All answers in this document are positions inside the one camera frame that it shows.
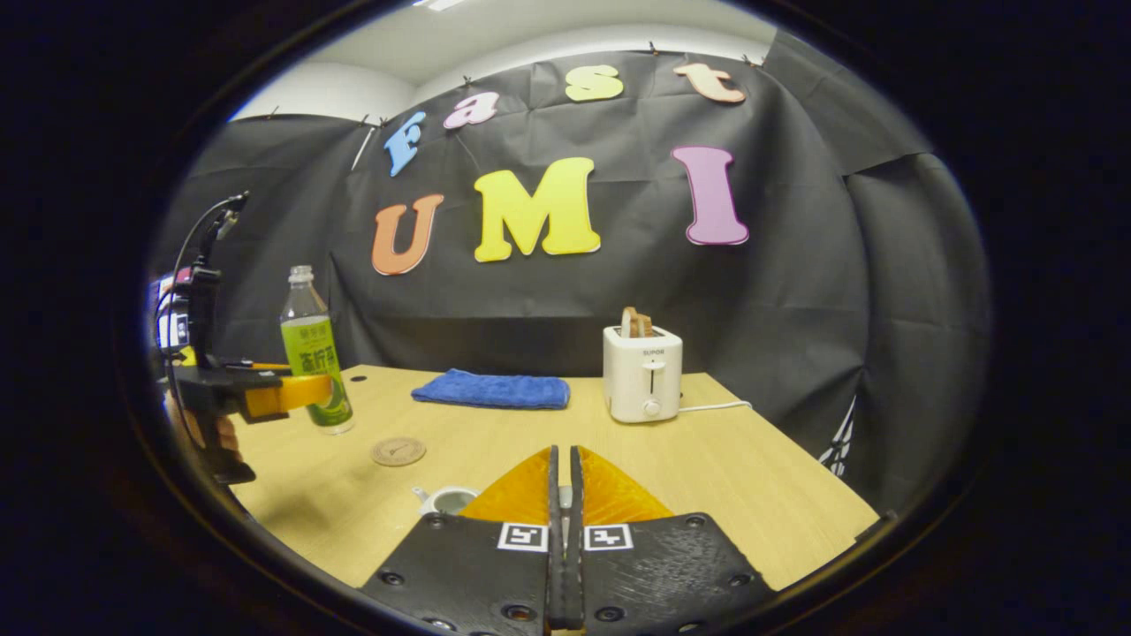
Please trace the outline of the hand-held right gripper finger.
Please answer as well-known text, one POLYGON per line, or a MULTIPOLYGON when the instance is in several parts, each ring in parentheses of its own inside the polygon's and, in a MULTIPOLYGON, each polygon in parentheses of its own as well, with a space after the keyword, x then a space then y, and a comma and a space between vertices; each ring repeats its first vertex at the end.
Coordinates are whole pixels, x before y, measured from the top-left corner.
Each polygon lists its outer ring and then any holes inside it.
POLYGON ((570 463, 570 582, 582 631, 727 631, 775 599, 706 512, 671 512, 579 444, 570 463))
POLYGON ((361 587, 383 610, 433 635, 550 635, 560 599, 560 452, 537 452, 536 522, 425 512, 361 587))

